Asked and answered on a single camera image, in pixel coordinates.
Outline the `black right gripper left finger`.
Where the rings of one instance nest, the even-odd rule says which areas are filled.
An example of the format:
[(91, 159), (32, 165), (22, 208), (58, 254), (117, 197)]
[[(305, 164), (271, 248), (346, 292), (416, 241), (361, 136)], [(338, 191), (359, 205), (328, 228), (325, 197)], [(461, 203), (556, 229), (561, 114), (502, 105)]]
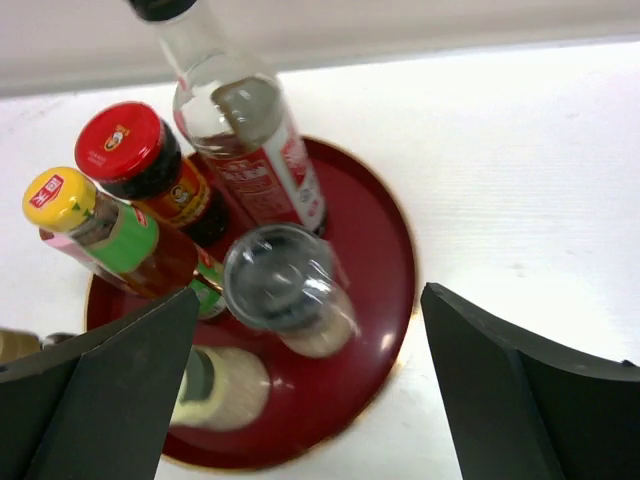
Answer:
[(154, 478), (198, 308), (184, 288), (2, 365), (2, 478)]

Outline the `black-top glass grinder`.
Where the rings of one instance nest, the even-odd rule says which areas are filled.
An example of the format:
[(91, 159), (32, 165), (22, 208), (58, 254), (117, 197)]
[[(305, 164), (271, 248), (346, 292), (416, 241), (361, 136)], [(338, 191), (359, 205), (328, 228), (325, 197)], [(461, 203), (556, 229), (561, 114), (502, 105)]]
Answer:
[(246, 232), (223, 264), (223, 295), (234, 317), (308, 358), (332, 356), (361, 335), (347, 286), (330, 243), (293, 223)]

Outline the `tall soy sauce bottle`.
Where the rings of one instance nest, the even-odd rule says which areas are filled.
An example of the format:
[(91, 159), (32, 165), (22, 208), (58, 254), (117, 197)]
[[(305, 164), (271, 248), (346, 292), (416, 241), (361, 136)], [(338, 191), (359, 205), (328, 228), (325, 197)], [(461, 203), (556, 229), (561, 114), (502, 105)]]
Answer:
[(178, 84), (173, 116), (225, 190), (259, 225), (317, 235), (325, 197), (275, 71), (231, 41), (207, 1), (133, 1)]

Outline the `chili sauce bottle yellow cap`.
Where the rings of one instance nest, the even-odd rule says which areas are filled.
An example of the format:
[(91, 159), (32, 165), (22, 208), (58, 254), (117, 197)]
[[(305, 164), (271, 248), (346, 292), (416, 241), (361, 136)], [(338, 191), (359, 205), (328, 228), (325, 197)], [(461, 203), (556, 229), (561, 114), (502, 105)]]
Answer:
[(199, 319), (211, 320), (226, 308), (218, 261), (176, 228), (101, 192), (74, 168), (51, 168), (34, 178), (22, 209), (32, 224), (69, 238), (142, 297), (189, 287), (199, 301)]

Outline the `white bottle cream cap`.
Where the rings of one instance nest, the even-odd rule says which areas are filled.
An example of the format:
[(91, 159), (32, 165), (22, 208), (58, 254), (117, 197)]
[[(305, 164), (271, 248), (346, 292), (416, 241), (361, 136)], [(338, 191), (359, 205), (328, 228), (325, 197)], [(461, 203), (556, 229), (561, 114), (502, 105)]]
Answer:
[(180, 382), (172, 426), (239, 430), (263, 413), (271, 390), (255, 354), (236, 347), (193, 346)]

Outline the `pink-cap spice jar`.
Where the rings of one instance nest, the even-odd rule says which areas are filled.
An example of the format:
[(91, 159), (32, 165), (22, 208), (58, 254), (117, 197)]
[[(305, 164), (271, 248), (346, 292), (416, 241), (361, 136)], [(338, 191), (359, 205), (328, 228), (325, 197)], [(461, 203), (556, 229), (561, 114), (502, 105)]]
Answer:
[(95, 259), (87, 255), (84, 250), (71, 239), (58, 233), (39, 229), (40, 239), (51, 248), (73, 258), (93, 274), (122, 291), (128, 291), (128, 286), (118, 277), (103, 268)]

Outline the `red-lid chili sauce jar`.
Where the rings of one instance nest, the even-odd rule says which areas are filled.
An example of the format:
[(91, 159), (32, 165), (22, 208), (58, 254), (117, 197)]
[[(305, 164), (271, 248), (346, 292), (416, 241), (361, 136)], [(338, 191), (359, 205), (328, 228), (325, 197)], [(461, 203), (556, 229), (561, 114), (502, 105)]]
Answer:
[(202, 247), (224, 236), (230, 209), (213, 174), (183, 155), (170, 126), (147, 104), (96, 114), (76, 140), (77, 167), (106, 192), (177, 228)]

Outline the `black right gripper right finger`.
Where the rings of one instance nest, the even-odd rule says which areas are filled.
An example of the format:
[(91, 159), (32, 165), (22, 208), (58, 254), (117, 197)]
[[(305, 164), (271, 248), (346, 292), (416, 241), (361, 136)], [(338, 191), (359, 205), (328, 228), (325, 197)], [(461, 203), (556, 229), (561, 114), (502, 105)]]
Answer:
[(463, 478), (638, 478), (638, 365), (549, 340), (437, 283), (421, 306)]

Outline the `small oil bottle cork cap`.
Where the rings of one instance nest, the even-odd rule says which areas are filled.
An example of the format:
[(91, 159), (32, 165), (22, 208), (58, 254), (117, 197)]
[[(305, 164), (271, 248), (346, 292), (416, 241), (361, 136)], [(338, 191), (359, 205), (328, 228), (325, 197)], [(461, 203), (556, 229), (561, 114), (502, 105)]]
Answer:
[(40, 338), (24, 330), (2, 329), (0, 332), (0, 362), (6, 364), (72, 339), (75, 334), (58, 332)]

